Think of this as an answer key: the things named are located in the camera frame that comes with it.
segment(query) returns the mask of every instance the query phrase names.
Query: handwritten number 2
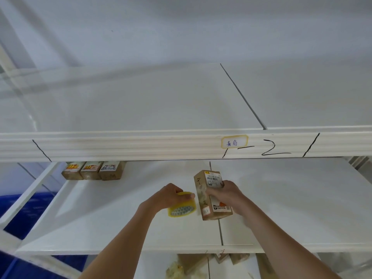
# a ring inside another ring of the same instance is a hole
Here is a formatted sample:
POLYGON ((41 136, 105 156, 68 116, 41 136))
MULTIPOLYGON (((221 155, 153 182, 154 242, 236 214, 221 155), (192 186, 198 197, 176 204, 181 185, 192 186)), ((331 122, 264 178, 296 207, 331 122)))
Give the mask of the handwritten number 2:
POLYGON ((272 142, 274 145, 273 145, 273 147, 270 149, 270 150, 268 150, 268 151, 266 151, 266 152, 264 152, 263 154, 261 154, 261 155, 279 155, 279 154, 291 154, 290 152, 277 152, 277 153, 273 153, 273 154, 267 154, 268 152, 270 152, 273 148, 275 148, 275 143, 273 142, 273 141, 271 141, 271 140, 266 140, 266 139, 264 139, 264 141, 268 141, 268 142, 272 142))

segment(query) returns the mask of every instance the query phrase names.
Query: person's right hand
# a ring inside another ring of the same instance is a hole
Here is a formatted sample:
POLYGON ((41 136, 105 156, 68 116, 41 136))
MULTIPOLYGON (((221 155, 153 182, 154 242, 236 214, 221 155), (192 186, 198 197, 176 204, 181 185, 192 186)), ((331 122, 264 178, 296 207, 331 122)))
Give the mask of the person's right hand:
POLYGON ((215 196, 219 201, 232 207, 237 214, 242 215, 242 206, 247 197, 232 181, 224 180, 221 185, 224 186, 221 189, 208 187, 205 193, 208 196, 215 196))

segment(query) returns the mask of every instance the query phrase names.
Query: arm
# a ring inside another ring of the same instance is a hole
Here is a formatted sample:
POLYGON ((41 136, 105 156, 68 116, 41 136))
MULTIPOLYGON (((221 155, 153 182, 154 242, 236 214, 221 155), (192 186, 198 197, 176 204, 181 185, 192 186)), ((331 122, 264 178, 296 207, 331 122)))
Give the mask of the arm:
POLYGON ((233 182, 224 181, 222 189, 207 188, 206 193, 244 217, 279 278, 340 279, 245 197, 233 182))
POLYGON ((139 205, 135 215, 119 234, 84 270, 79 279, 133 278, 147 230, 156 213, 195 195, 177 195, 182 189, 170 183, 139 205))

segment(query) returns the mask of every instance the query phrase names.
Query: person's left hand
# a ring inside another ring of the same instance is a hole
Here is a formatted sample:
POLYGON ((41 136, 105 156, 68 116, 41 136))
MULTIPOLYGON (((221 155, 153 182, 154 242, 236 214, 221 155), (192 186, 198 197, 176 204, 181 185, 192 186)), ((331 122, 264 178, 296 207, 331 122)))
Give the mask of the person's left hand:
POLYGON ((174 206, 178 203, 191 200, 195 198, 195 194, 177 195, 177 193, 183 192, 183 190, 173 183, 161 188, 158 192, 153 194, 147 201, 147 205, 151 206, 156 212, 174 206))

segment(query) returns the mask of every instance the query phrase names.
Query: hand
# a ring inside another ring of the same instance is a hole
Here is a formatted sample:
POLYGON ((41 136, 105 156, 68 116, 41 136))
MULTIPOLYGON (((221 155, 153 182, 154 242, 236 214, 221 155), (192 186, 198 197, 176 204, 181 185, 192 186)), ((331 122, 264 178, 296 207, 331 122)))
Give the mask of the hand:
POLYGON ((232 207, 237 214, 242 215, 243 204, 247 199, 246 196, 239 190, 234 182, 224 180, 221 189, 208 187, 205 193, 210 196, 215 196, 219 201, 232 207))
POLYGON ((155 209, 155 213, 158 211, 169 208, 176 204, 195 198, 195 194, 177 195, 177 193, 183 192, 183 190, 173 183, 161 188, 158 192, 153 194, 147 201, 143 202, 155 209))

